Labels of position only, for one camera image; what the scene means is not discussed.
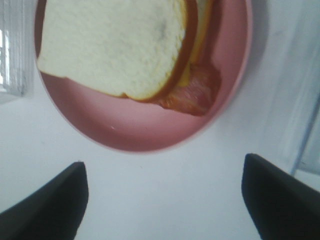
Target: black object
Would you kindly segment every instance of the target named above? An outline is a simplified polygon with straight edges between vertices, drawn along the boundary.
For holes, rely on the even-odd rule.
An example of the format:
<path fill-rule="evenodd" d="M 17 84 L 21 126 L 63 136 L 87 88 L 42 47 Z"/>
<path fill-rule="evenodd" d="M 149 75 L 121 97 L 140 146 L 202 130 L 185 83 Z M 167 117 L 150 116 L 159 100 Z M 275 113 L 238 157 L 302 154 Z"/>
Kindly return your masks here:
<path fill-rule="evenodd" d="M 75 162 L 0 214 L 0 240 L 73 240 L 89 197 L 83 162 Z"/>
<path fill-rule="evenodd" d="M 320 240 L 320 193 L 256 154 L 245 157 L 242 196 L 263 240 Z"/>

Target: cheese slice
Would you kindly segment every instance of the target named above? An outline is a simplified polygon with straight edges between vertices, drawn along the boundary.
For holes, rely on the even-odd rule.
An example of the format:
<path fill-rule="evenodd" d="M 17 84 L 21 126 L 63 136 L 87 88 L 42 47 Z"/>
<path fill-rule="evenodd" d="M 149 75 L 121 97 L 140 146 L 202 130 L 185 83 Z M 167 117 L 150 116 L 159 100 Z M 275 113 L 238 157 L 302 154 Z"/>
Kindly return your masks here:
<path fill-rule="evenodd" d="M 214 0 L 196 0 L 196 3 L 197 3 L 197 15 L 198 15 L 196 37 L 195 37 L 193 49 L 191 52 L 191 56 L 178 82 L 178 86 L 181 86 L 181 87 L 187 86 L 189 83 L 190 64 L 197 63 L 199 59 L 199 54 L 201 53 L 201 50 L 205 41 L 206 33 L 208 31 Z"/>

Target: bread slice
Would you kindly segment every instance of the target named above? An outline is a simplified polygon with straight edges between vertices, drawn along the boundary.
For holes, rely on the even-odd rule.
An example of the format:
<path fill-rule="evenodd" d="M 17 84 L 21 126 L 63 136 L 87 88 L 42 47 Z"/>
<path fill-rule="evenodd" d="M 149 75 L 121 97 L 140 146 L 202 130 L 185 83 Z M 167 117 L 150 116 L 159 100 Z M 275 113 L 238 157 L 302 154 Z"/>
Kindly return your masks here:
<path fill-rule="evenodd" d="M 194 7 L 195 0 L 47 0 L 37 66 L 147 101 L 181 78 L 196 35 L 197 25 L 188 30 Z"/>

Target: meat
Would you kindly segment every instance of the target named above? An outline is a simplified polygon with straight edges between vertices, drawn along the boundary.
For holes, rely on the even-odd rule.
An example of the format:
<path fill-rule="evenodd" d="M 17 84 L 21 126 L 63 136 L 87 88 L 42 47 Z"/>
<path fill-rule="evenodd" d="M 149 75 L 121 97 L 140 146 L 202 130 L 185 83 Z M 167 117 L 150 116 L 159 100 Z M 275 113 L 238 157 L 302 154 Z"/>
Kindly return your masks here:
<path fill-rule="evenodd" d="M 216 100 L 221 85 L 219 72 L 210 65 L 190 65 L 187 86 L 176 86 L 166 97 L 155 103 L 165 109 L 203 116 Z"/>

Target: sandwich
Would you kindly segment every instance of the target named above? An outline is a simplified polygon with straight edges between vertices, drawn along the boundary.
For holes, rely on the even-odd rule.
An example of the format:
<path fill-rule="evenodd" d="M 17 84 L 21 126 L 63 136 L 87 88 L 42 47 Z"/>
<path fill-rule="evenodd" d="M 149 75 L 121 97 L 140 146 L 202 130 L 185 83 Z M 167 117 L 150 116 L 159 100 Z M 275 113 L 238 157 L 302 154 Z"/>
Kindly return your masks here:
<path fill-rule="evenodd" d="M 204 115 L 220 88 L 200 63 L 214 0 L 47 0 L 38 69 L 118 98 Z"/>

